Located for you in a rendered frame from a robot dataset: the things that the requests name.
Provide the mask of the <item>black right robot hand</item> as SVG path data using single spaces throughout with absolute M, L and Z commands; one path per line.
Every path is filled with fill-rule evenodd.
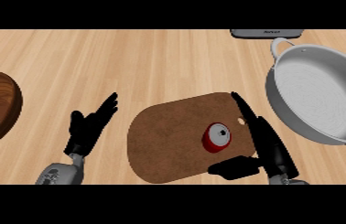
M 298 170 L 273 127 L 264 118 L 253 113 L 247 102 L 235 91 L 230 93 L 230 97 L 236 101 L 244 116 L 258 157 L 239 155 L 229 158 L 208 167 L 208 173 L 219 175 L 226 180 L 233 180 L 253 176 L 263 167 L 267 180 L 276 175 L 285 175 L 288 179 L 295 179 Z

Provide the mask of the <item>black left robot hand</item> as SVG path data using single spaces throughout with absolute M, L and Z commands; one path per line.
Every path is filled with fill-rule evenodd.
M 118 94 L 114 92 L 103 101 L 97 111 L 84 116 L 80 111 L 71 113 L 71 138 L 63 150 L 66 155 L 85 157 L 97 143 L 102 129 L 118 111 Z

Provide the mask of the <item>red can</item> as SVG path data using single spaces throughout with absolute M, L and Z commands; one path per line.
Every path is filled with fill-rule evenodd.
M 201 143 L 210 153 L 219 153 L 230 143 L 230 131 L 221 123 L 211 123 L 202 134 Z

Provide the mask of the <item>brown wooden cutting board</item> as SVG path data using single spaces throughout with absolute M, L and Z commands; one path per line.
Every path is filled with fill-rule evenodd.
M 210 165 L 255 153 L 251 134 L 230 94 L 216 92 L 148 107 L 133 118 L 127 156 L 136 175 L 153 184 L 207 172 Z M 211 123 L 230 131 L 230 143 L 210 153 L 201 143 Z

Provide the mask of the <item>grey metal pot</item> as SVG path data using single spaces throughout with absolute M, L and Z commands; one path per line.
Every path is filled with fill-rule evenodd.
M 346 54 L 282 37 L 270 52 L 264 89 L 276 117 L 307 140 L 346 145 Z

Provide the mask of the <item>dark wooden round bowl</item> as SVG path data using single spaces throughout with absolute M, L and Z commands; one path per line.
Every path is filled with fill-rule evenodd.
M 0 72 L 0 139 L 13 127 L 23 106 L 22 91 L 13 78 Z

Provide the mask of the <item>grey appliance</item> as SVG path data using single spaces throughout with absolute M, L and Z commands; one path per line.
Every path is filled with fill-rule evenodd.
M 230 29 L 229 33 L 235 38 L 297 38 L 303 34 L 303 29 Z

